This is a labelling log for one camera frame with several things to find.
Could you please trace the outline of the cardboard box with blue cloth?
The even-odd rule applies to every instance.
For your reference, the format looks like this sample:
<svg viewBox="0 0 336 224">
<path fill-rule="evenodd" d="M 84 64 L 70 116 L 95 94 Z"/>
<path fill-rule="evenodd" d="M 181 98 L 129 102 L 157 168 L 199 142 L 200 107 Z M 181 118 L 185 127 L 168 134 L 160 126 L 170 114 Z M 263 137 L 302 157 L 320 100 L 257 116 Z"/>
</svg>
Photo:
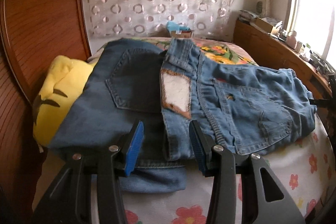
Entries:
<svg viewBox="0 0 336 224">
<path fill-rule="evenodd" d="M 189 27 L 173 21 L 167 22 L 166 29 L 171 38 L 191 38 L 193 36 L 193 31 Z"/>
</svg>

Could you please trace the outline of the white strawberry print quilt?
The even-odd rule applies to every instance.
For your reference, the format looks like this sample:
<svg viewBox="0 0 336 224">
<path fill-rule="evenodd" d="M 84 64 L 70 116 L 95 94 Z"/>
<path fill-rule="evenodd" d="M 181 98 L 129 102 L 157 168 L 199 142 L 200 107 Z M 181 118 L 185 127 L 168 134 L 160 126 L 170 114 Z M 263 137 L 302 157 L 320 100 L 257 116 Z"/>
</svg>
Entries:
<svg viewBox="0 0 336 224">
<path fill-rule="evenodd" d="M 193 162 L 175 193 L 122 192 L 135 174 L 120 176 L 123 143 L 68 151 L 33 223 L 335 223 L 335 156 L 319 117 L 308 137 L 266 157 L 214 145 L 215 176 Z"/>
</svg>

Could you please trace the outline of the yellow Pikachu plush toy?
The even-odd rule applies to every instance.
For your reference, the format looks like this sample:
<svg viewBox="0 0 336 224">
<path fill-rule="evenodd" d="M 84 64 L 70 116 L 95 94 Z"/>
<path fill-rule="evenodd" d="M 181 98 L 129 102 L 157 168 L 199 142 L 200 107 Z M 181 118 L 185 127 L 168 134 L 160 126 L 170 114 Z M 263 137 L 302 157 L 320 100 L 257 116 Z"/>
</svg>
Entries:
<svg viewBox="0 0 336 224">
<path fill-rule="evenodd" d="M 63 55 L 52 61 L 33 102 L 33 136 L 39 146 L 49 145 L 95 65 Z"/>
</svg>

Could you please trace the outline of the blue denim jeans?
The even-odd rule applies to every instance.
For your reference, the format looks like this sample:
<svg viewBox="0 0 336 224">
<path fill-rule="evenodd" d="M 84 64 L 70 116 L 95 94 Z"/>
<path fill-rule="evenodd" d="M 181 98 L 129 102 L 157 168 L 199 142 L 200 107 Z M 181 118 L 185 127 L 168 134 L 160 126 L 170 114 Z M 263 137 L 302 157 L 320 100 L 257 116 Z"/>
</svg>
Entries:
<svg viewBox="0 0 336 224">
<path fill-rule="evenodd" d="M 314 130 L 312 98 L 291 69 L 220 64 L 190 39 L 172 39 L 166 51 L 120 39 L 105 46 L 49 148 L 104 148 L 140 120 L 142 146 L 121 188 L 175 192 L 185 189 L 183 162 L 194 156 L 191 121 L 232 153 L 265 155 Z"/>
</svg>

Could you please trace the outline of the wooden side cabinet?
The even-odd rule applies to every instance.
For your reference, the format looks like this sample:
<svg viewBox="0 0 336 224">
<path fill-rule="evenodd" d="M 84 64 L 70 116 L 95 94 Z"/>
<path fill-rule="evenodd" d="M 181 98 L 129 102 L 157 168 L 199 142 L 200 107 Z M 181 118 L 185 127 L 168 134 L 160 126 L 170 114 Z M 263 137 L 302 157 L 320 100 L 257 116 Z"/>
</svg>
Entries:
<svg viewBox="0 0 336 224">
<path fill-rule="evenodd" d="M 308 62 L 302 60 L 286 44 L 261 32 L 255 27 L 237 20 L 233 35 L 234 44 L 243 48 L 260 66 L 272 69 L 291 68 L 314 98 L 330 98 L 327 80 Z"/>
</svg>

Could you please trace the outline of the cardboard box on cabinet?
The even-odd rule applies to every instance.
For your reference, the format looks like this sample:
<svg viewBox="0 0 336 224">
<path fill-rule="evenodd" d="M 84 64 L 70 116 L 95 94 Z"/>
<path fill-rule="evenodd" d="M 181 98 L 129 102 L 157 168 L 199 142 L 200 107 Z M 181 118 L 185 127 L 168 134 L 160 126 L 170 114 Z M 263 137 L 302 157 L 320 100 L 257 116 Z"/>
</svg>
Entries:
<svg viewBox="0 0 336 224">
<path fill-rule="evenodd" d="M 276 35 L 282 27 L 282 21 L 274 18 L 256 18 L 254 24 L 269 34 Z"/>
</svg>

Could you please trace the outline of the floral brown bedspread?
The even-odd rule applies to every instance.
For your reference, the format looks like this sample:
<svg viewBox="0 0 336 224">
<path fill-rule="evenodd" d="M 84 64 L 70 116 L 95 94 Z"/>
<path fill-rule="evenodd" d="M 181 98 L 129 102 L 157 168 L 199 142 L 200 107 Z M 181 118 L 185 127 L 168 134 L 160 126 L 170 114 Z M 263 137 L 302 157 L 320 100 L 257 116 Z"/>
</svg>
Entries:
<svg viewBox="0 0 336 224">
<path fill-rule="evenodd" d="M 161 50 L 167 50 L 173 38 L 130 37 L 128 39 L 141 40 L 143 42 L 151 43 Z M 244 49 L 233 43 L 203 38 L 189 38 L 189 40 L 191 40 L 195 46 L 199 47 L 206 57 L 217 63 L 229 65 L 257 65 L 257 63 Z"/>
</svg>

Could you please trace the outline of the pink bottle on cabinet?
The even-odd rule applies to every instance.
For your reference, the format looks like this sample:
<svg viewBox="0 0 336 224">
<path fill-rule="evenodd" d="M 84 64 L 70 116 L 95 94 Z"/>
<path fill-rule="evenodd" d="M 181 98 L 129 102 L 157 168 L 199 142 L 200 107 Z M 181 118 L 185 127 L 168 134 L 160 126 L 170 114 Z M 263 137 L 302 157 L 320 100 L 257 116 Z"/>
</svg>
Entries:
<svg viewBox="0 0 336 224">
<path fill-rule="evenodd" d="M 293 31 L 290 31 L 286 37 L 286 45 L 289 46 L 293 50 L 297 46 L 296 36 L 297 36 L 297 32 L 293 30 Z"/>
</svg>

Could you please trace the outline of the wooden wardrobe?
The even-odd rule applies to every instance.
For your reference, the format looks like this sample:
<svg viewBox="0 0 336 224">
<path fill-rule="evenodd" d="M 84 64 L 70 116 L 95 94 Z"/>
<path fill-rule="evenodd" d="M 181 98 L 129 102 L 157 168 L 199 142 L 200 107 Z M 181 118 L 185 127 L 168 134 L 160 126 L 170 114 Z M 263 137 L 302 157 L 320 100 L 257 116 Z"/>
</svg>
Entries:
<svg viewBox="0 0 336 224">
<path fill-rule="evenodd" d="M 44 154 L 33 102 L 58 55 L 90 56 L 81 0 L 1 0 L 1 223 L 29 223 Z"/>
</svg>

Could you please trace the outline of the window with wooden frame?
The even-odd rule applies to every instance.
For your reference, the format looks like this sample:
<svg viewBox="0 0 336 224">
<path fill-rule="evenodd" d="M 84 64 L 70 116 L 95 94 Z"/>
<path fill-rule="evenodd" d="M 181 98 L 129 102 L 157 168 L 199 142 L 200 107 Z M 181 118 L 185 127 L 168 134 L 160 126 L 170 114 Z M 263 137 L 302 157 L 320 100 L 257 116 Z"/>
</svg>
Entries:
<svg viewBox="0 0 336 224">
<path fill-rule="evenodd" d="M 323 61 L 335 64 L 335 0 L 289 0 L 286 28 Z"/>
</svg>

